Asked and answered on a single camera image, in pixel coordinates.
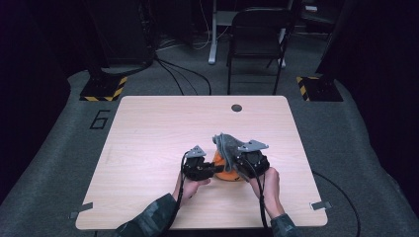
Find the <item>black stand base striped edge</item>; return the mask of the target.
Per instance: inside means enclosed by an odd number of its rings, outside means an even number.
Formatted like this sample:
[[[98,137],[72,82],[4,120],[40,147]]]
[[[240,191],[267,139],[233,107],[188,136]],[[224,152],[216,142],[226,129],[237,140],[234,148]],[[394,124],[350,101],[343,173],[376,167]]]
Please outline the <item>black stand base striped edge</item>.
[[[82,89],[79,100],[88,102],[115,101],[123,91],[127,76],[123,73],[107,73],[104,71],[90,74],[90,78]]]
[[[321,77],[296,78],[299,91],[307,102],[342,102],[340,95],[333,81],[326,81]]]

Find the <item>person's right hand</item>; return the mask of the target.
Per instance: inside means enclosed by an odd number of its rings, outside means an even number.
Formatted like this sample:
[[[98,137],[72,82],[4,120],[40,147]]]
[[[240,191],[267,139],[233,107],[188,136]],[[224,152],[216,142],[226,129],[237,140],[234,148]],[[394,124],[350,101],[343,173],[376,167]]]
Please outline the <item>person's right hand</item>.
[[[269,168],[259,179],[250,179],[249,184],[257,198],[264,196],[265,210],[271,219],[285,213],[280,202],[280,176],[275,168]]]

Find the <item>orange plush toy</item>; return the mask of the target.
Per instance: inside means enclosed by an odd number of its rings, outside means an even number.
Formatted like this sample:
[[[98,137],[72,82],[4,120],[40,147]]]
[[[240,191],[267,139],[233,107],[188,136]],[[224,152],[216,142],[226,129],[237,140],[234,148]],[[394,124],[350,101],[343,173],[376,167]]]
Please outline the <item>orange plush toy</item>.
[[[216,150],[212,162],[215,166],[224,166],[224,169],[221,172],[215,174],[219,179],[227,182],[248,182],[248,179],[241,177],[233,168],[235,164],[233,158],[228,157],[225,159],[220,152]]]

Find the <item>person's left hand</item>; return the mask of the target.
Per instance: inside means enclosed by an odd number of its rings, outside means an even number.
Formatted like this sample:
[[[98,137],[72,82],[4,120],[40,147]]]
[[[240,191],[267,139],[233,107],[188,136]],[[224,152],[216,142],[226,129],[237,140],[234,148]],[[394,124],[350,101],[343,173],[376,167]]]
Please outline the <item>person's left hand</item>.
[[[198,191],[199,187],[208,185],[209,183],[210,179],[202,181],[191,181],[187,178],[184,178],[183,174],[180,173],[175,189],[172,193],[172,197],[180,205],[184,205]]]

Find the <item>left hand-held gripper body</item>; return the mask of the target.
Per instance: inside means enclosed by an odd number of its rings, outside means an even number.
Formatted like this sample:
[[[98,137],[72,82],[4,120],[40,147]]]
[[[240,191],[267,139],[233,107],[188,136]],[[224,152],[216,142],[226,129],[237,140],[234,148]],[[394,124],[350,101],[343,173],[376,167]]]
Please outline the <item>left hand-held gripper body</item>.
[[[203,181],[214,175],[213,163],[205,161],[207,153],[196,145],[184,154],[181,172],[192,181]]]

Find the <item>white desk leg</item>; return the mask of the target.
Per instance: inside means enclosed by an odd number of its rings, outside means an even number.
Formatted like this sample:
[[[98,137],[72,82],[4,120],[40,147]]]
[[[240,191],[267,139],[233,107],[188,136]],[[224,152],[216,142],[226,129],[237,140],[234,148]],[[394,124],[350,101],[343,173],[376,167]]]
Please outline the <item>white desk leg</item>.
[[[229,27],[235,15],[235,11],[218,11],[217,0],[212,0],[210,50],[208,59],[209,65],[214,65],[216,63],[217,27]]]

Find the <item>grey terry cloth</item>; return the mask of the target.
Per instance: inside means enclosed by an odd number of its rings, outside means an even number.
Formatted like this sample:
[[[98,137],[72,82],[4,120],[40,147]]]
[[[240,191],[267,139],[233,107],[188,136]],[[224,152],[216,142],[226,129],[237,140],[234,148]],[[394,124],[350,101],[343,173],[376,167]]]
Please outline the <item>grey terry cloth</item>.
[[[240,148],[244,145],[244,142],[226,133],[215,135],[212,142],[216,145],[220,157],[225,161],[224,170],[226,172],[245,170],[244,161],[240,161],[244,154]]]

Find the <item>grey tape strip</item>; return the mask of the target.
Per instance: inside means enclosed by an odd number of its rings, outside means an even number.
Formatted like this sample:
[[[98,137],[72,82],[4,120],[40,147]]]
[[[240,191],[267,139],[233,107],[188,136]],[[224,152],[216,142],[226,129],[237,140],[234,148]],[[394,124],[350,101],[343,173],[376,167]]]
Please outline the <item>grey tape strip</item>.
[[[328,209],[332,207],[330,201],[311,202],[309,205],[313,210]]]
[[[83,212],[83,211],[86,211],[86,210],[89,210],[89,209],[92,209],[92,208],[93,208],[93,203],[92,202],[84,203],[84,204],[80,205],[76,210],[71,211],[68,215],[68,218],[69,219],[75,219],[80,212]]]

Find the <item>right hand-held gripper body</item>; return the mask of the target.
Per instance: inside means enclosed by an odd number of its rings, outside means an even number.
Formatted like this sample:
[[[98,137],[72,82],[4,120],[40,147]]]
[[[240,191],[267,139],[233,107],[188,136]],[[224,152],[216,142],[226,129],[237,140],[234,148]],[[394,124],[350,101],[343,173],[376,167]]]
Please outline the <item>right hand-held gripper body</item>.
[[[242,144],[237,148],[234,170],[243,179],[260,177],[270,168],[267,156],[262,153],[262,150],[267,148],[267,144],[257,140]]]

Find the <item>black folding chair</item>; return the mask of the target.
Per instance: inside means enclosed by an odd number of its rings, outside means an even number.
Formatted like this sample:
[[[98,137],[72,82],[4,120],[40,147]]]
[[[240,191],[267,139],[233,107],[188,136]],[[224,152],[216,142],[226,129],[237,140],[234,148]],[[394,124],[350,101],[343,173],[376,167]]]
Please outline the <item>black folding chair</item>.
[[[234,58],[268,59],[278,64],[273,94],[277,94],[289,39],[295,24],[291,10],[252,7],[238,12],[232,20],[226,66],[227,94],[231,92]]]

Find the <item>dark cabinet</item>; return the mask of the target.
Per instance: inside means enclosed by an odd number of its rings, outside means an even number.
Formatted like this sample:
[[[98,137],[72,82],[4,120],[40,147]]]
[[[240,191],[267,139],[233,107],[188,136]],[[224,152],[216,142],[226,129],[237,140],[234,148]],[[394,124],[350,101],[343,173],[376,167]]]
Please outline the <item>dark cabinet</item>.
[[[109,66],[152,63],[152,21],[146,0],[86,0]]]

